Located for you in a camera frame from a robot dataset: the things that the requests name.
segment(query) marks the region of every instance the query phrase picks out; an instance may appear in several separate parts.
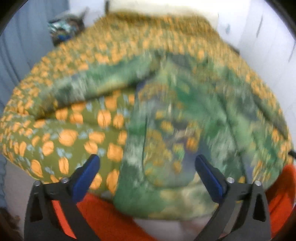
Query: orange fabric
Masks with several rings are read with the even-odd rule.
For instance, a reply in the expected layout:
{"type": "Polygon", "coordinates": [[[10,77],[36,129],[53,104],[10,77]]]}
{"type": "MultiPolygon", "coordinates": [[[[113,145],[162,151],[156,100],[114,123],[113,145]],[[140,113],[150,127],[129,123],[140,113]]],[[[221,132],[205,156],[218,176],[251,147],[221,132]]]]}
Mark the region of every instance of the orange fabric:
{"type": "Polygon", "coordinates": [[[277,234],[290,216],[294,207],[295,194],[296,170],[293,165],[287,165],[276,182],[266,191],[272,237],[277,234]]]}
{"type": "Polygon", "coordinates": [[[72,229],[71,229],[71,227],[70,227],[70,225],[69,225],[69,223],[68,223],[68,221],[67,221],[67,219],[65,217],[64,211],[63,211],[59,201],[58,200],[52,200],[52,206],[53,206],[53,208],[55,210],[55,213],[56,213],[56,215],[58,217],[58,220],[59,220],[59,222],[60,222],[60,224],[61,224],[61,226],[62,226],[62,228],[64,230],[64,233],[66,235],[76,239],[76,236],[73,233],[73,231],[72,231],[72,229]]]}
{"type": "MultiPolygon", "coordinates": [[[[75,238],[59,201],[52,201],[52,204],[65,234],[75,238]]],[[[111,203],[90,193],[77,204],[77,207],[101,241],[156,241],[142,230],[131,217],[123,215],[111,203]]]]}
{"type": "MultiPolygon", "coordinates": [[[[276,182],[266,191],[269,205],[272,237],[281,229],[292,212],[296,194],[296,170],[287,165],[276,182]]],[[[59,201],[52,201],[65,234],[74,237],[59,201]]],[[[98,197],[87,194],[77,204],[83,217],[102,241],[156,241],[145,233],[131,217],[118,212],[114,206],[98,197]]]]}

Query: white wall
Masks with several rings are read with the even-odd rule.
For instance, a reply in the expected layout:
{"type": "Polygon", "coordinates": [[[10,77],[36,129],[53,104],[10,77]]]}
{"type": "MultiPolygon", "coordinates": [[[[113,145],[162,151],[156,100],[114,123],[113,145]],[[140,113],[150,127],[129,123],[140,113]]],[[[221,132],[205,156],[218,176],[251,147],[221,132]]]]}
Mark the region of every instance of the white wall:
{"type": "Polygon", "coordinates": [[[219,13],[217,31],[224,41],[237,48],[246,25],[251,0],[215,2],[219,13]]]}
{"type": "Polygon", "coordinates": [[[69,0],[69,7],[74,12],[89,7],[89,12],[84,19],[85,26],[89,27],[96,19],[104,15],[105,0],[69,0]]]}

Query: quilted comforter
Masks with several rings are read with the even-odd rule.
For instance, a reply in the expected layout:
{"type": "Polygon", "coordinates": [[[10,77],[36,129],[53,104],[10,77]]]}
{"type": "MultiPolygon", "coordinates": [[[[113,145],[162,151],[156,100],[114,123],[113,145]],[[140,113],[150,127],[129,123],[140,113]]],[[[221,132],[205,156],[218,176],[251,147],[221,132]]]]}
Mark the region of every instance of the quilted comforter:
{"type": "Polygon", "coordinates": [[[98,154],[90,191],[140,218],[215,210],[198,154],[265,189],[292,162],[275,96],[201,17],[107,15],[34,66],[0,127],[6,158],[44,183],[98,154]]]}

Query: metal screw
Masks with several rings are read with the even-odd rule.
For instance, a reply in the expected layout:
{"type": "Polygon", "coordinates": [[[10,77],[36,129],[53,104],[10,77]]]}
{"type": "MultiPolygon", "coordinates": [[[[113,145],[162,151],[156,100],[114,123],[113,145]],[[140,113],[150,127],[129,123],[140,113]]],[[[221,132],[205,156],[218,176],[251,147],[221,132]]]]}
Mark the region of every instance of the metal screw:
{"type": "Polygon", "coordinates": [[[256,181],[255,181],[255,185],[257,185],[257,186],[261,186],[262,183],[261,183],[260,181],[256,180],[256,181]]]}
{"type": "Polygon", "coordinates": [[[61,183],[67,183],[67,182],[69,182],[69,178],[68,177],[63,177],[63,178],[61,178],[60,182],[61,183]]]}
{"type": "Polygon", "coordinates": [[[42,182],[39,181],[39,180],[37,180],[37,181],[34,182],[34,186],[35,186],[35,187],[38,187],[38,186],[40,186],[41,184],[42,184],[42,182]]]}
{"type": "Polygon", "coordinates": [[[228,177],[228,178],[227,178],[227,182],[229,182],[229,183],[234,183],[234,181],[235,181],[235,180],[234,180],[234,178],[232,178],[232,177],[228,177]]]}

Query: blue gripper pad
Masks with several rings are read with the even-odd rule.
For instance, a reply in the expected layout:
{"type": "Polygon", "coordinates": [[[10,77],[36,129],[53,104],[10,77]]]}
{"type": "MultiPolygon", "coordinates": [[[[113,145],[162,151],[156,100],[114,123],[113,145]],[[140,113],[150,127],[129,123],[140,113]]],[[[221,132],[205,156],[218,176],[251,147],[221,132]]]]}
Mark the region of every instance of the blue gripper pad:
{"type": "Polygon", "coordinates": [[[70,177],[70,190],[74,203],[83,200],[93,179],[100,169],[100,158],[92,154],[86,163],[75,170],[70,177]]]}
{"type": "Polygon", "coordinates": [[[224,175],[219,169],[213,167],[204,155],[198,155],[196,157],[195,169],[213,202],[221,203],[227,189],[224,175]]]}

